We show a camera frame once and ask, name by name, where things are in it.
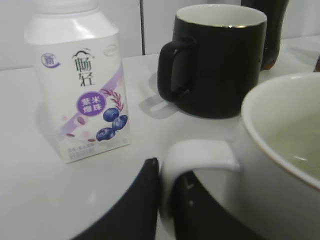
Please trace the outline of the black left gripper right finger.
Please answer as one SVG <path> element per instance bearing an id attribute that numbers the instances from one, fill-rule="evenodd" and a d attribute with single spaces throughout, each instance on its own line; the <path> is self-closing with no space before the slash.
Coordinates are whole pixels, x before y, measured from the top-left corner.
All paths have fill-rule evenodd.
<path id="1" fill-rule="evenodd" d="M 205 189 L 193 171 L 181 175 L 172 194 L 177 240 L 262 240 L 231 216 Z"/>

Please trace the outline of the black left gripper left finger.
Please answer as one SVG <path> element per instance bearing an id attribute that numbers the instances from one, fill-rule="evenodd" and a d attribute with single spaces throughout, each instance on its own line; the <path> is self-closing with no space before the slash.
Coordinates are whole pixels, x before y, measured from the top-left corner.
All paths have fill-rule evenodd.
<path id="1" fill-rule="evenodd" d="M 154 240 L 160 200 L 159 161 L 146 159 L 119 201 L 75 240 Z"/>

